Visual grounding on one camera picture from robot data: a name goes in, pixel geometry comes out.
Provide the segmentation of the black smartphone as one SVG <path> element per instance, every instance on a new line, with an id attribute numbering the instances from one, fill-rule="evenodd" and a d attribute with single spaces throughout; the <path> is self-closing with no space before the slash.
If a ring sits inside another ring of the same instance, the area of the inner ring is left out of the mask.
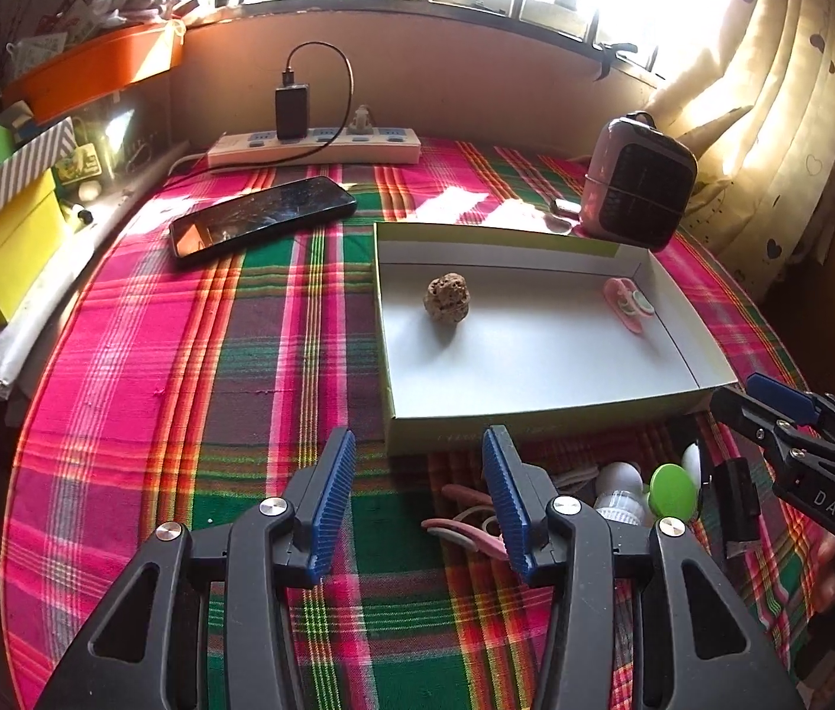
<path id="1" fill-rule="evenodd" d="M 354 194 L 327 176 L 289 181 L 231 197 L 172 221 L 167 235 L 170 253 L 180 266 L 206 263 L 302 229 L 343 220 L 357 207 Z"/>

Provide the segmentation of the white power strip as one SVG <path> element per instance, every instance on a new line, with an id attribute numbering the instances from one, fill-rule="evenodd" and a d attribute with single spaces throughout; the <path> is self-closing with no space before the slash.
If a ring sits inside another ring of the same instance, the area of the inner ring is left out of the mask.
<path id="1" fill-rule="evenodd" d="M 344 131 L 332 138 L 334 128 L 313 127 L 302 140 L 281 141 L 273 130 L 220 136 L 206 152 L 209 167 L 233 165 L 415 165 L 422 144 L 412 128 L 376 127 L 371 133 Z"/>

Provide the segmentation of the orange tray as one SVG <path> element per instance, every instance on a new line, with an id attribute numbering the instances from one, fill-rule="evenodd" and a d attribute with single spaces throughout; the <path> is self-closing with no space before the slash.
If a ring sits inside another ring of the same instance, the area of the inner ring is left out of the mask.
<path id="1" fill-rule="evenodd" d="M 185 34 L 185 24 L 172 20 L 93 37 L 10 82 L 1 92 L 2 106 L 26 104 L 33 119 L 45 124 L 174 69 L 182 61 Z"/>

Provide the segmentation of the plaid tablecloth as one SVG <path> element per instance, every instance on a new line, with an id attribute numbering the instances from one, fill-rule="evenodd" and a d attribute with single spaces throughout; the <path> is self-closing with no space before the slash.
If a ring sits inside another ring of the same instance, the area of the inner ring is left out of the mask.
<path id="1" fill-rule="evenodd" d="M 445 511 L 446 484 L 477 484 L 477 454 L 384 447 L 373 228 L 426 204 L 477 224 L 503 204 L 573 196 L 583 176 L 564 159 L 429 140 L 414 167 L 344 173 L 358 201 L 347 223 L 190 271 L 169 260 L 169 223 L 275 176 L 227 173 L 150 197 L 77 299 L 18 443 L 1 604 L 21 707 L 154 527 L 238 518 L 339 425 L 358 439 L 341 548 L 323 585 L 289 599 L 307 702 L 528 707 L 548 593 L 422 529 Z"/>

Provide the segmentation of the white ribbed bottle cap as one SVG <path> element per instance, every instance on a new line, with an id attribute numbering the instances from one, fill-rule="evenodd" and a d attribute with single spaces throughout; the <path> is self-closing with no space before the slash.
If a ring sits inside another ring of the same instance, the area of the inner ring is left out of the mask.
<path id="1" fill-rule="evenodd" d="M 636 466 L 627 461 L 614 461 L 598 471 L 594 509 L 610 522 L 652 526 L 645 482 Z"/>

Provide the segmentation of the green white suction knob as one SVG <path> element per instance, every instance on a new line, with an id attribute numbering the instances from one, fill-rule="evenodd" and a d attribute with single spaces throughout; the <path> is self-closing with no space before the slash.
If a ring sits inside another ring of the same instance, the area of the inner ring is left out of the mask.
<path id="1" fill-rule="evenodd" d="M 692 521 L 700 504 L 701 482 L 700 446 L 697 443 L 688 444 L 679 463 L 663 463 L 653 471 L 647 492 L 652 515 L 656 519 Z"/>

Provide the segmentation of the cream heart curtain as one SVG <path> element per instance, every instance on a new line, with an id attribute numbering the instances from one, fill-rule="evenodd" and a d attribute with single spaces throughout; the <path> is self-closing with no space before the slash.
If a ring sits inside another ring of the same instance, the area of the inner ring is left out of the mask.
<path id="1" fill-rule="evenodd" d="M 835 0 L 679 0 L 647 111 L 698 160 L 682 224 L 753 300 L 835 229 Z"/>

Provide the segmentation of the brown walnut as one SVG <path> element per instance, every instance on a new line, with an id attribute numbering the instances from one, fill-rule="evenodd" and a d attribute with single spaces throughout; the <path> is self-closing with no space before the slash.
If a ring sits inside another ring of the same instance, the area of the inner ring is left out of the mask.
<path id="1" fill-rule="evenodd" d="M 432 279 L 427 284 L 422 303 L 433 322 L 458 325 L 471 309 L 467 280 L 458 273 L 446 273 Z"/>

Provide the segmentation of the white plug adapter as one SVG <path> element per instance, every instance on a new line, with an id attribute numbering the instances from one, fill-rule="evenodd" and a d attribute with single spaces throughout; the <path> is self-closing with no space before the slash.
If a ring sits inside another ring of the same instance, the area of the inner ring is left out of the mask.
<path id="1" fill-rule="evenodd" d="M 374 115 L 368 104 L 360 104 L 348 120 L 347 131 L 350 135 L 373 135 Z"/>

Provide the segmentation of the striped box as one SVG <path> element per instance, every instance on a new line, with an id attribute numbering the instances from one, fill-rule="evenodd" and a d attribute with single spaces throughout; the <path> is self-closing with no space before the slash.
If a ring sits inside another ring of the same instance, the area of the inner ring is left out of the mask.
<path id="1" fill-rule="evenodd" d="M 4 160 L 0 165 L 0 211 L 75 149 L 75 122 L 71 117 L 63 117 Z"/>

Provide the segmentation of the green white cardboard box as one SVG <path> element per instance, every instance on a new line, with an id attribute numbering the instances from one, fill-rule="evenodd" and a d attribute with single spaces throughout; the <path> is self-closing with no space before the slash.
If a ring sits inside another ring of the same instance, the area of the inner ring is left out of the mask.
<path id="1" fill-rule="evenodd" d="M 373 229 L 390 454 L 474 449 L 493 423 L 517 441 L 570 438 L 701 411 L 737 375 L 677 280 L 643 248 L 464 224 Z M 458 325 L 424 309 L 432 279 L 465 277 Z M 642 335 L 605 301 L 629 277 L 655 306 Z"/>

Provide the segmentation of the small usb plug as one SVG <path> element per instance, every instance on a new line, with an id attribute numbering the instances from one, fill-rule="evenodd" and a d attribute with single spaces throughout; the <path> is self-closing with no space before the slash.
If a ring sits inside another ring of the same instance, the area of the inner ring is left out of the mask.
<path id="1" fill-rule="evenodd" d="M 567 199 L 554 199 L 552 201 L 552 212 L 559 217 L 577 220 L 581 215 L 581 205 L 578 202 L 567 201 Z"/>

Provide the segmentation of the yellow box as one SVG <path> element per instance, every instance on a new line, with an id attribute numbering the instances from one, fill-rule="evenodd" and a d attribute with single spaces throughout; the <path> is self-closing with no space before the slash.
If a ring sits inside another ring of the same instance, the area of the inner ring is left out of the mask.
<path id="1" fill-rule="evenodd" d="M 31 285 L 68 239 L 70 228 L 46 170 L 0 211 L 0 325 L 14 317 Z"/>

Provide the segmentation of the pink black mini heater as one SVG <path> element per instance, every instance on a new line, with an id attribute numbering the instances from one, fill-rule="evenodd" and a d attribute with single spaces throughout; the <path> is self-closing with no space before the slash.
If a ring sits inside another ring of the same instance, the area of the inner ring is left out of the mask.
<path id="1" fill-rule="evenodd" d="M 697 159 L 645 111 L 602 128 L 587 165 L 581 229 L 589 237 L 663 250 L 692 196 Z"/>

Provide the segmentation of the pink nail clipper case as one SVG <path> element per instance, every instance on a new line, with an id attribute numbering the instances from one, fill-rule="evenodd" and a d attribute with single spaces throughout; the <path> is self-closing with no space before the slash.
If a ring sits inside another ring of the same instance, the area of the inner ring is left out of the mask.
<path id="1" fill-rule="evenodd" d="M 602 289 L 605 301 L 615 312 L 621 324 L 634 335 L 642 335 L 645 321 L 656 314 L 655 306 L 643 295 L 634 280 L 629 277 L 609 277 Z"/>

